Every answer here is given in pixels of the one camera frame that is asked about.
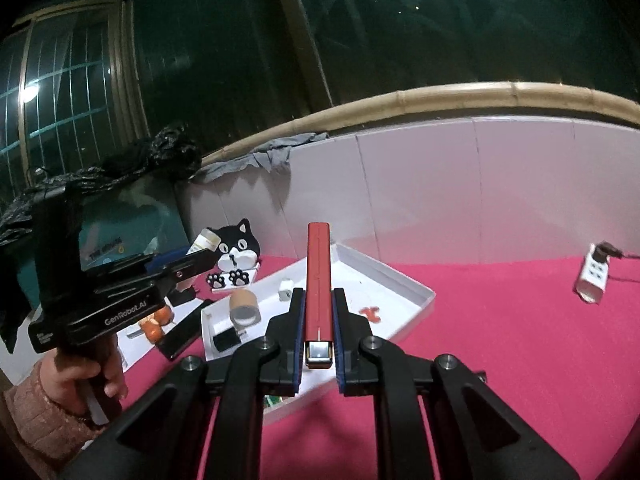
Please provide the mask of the person's left hand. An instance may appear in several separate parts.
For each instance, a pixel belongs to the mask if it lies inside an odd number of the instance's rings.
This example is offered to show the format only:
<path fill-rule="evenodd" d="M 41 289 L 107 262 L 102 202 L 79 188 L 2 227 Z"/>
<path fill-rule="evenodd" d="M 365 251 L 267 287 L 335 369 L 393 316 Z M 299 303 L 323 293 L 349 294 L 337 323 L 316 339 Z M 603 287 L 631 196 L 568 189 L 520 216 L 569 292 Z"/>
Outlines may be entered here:
<path fill-rule="evenodd" d="M 83 415 L 88 405 L 80 393 L 79 385 L 84 380 L 103 374 L 106 379 L 104 393 L 112 399 L 124 400 L 128 396 L 122 356 L 116 335 L 105 341 L 106 359 L 103 364 L 83 358 L 68 356 L 60 349 L 47 352 L 40 361 L 40 384 L 46 396 L 70 414 Z"/>

